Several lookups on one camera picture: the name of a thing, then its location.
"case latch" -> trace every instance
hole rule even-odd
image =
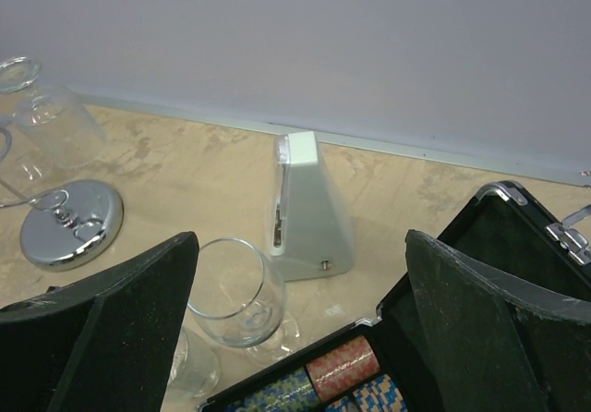
[[[561,246],[569,251],[571,258],[581,266],[591,262],[591,248],[587,239],[573,228],[573,224],[579,223],[589,215],[591,215],[591,204],[567,216],[562,223],[546,226],[548,234],[559,241]]]

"poker chip stack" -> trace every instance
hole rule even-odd
[[[314,389],[328,402],[380,371],[380,363],[362,335],[306,365]]]
[[[320,405],[320,400],[306,371],[298,369],[244,399],[248,411],[308,411]]]
[[[363,412],[406,411],[403,396],[387,374],[380,375],[374,381],[355,390],[353,397]]]
[[[359,412],[359,408],[348,396],[336,400],[324,410],[325,412]]]
[[[380,400],[383,406],[387,406],[388,410],[393,412],[405,412],[406,403],[403,396],[396,387],[396,384],[388,376],[388,374],[380,375],[370,384],[371,390]]]

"glass rim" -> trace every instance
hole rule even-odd
[[[42,63],[40,60],[30,56],[13,56],[0,61],[0,94],[10,94],[27,89],[39,77]],[[8,75],[3,78],[11,69],[22,69],[21,78],[14,79]]]
[[[264,256],[263,256],[262,252],[258,248],[254,247],[252,244],[250,244],[245,239],[237,238],[237,237],[234,237],[234,236],[223,236],[221,238],[214,239],[214,240],[210,241],[209,243],[207,243],[202,248],[199,248],[199,253],[201,253],[201,251],[204,250],[208,246],[212,246],[212,245],[214,245],[216,243],[221,243],[221,242],[224,242],[224,241],[235,241],[235,242],[240,243],[240,244],[242,244],[244,246],[247,246],[253,252],[255,252],[255,254],[259,258],[260,268],[262,269],[262,274],[261,274],[261,277],[260,277],[259,287],[257,288],[257,291],[252,296],[252,298],[248,301],[248,303],[245,303],[244,305],[242,305],[242,307],[239,310],[237,310],[236,312],[232,312],[232,313],[229,313],[227,315],[209,315],[207,313],[203,313],[203,312],[201,312],[200,310],[194,308],[191,305],[191,300],[190,300],[190,296],[189,296],[189,300],[187,302],[187,307],[188,307],[188,309],[191,312],[193,312],[195,315],[197,315],[198,318],[203,318],[203,319],[206,319],[206,320],[227,320],[229,318],[235,317],[236,315],[239,315],[240,313],[242,313],[243,311],[245,311],[252,303],[255,302],[255,300],[257,299],[257,297],[260,294],[260,291],[262,289],[262,285],[265,283],[265,258],[263,258]],[[197,258],[197,268],[199,268],[199,256]]]

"chrome base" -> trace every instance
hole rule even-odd
[[[20,230],[23,255],[46,271],[66,271],[93,260],[109,247],[123,223],[123,201],[108,184],[83,179],[63,189],[68,199],[59,216],[33,209]],[[64,212],[71,217],[65,219]]]

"black case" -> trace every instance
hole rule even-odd
[[[591,266],[587,265],[591,253],[583,236],[572,228],[590,212],[588,206],[560,223],[519,183],[489,183],[468,201],[439,240],[535,285],[591,301]],[[408,275],[381,301],[377,314],[375,321],[349,324],[216,394],[198,410],[224,410],[359,335],[368,339],[382,373],[396,382],[409,411],[444,410]]]

